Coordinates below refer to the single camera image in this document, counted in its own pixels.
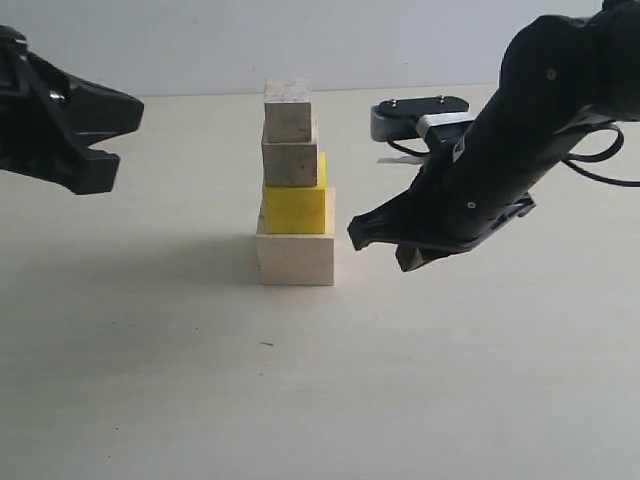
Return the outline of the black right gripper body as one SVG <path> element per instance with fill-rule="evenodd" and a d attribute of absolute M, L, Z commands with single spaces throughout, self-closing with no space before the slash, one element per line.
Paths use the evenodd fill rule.
<path fill-rule="evenodd" d="M 448 144 L 429 155 L 405 191 L 355 216 L 347 227 L 355 250 L 385 243 L 394 245 L 398 255 L 466 253 L 536 206 L 525 191 L 488 212 L 484 201 L 444 184 L 452 166 L 453 146 Z"/>

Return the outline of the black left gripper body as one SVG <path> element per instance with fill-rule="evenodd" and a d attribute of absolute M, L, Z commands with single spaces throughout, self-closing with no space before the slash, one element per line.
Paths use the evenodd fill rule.
<path fill-rule="evenodd" d="M 1 169 L 77 188 L 84 156 L 50 90 L 33 68 L 24 35 L 1 27 Z"/>

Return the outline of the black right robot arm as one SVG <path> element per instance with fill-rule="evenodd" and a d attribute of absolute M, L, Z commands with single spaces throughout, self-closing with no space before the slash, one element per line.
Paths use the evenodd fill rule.
<path fill-rule="evenodd" d="M 534 208 L 530 189 L 558 164 L 577 172 L 615 155 L 578 155 L 587 135 L 639 118 L 639 5 L 606 1 L 590 17 L 543 15 L 508 45 L 497 88 L 473 113 L 460 97 L 379 102 L 374 141 L 425 143 L 409 187 L 354 217 L 356 250 L 392 244 L 403 271 L 473 250 Z"/>

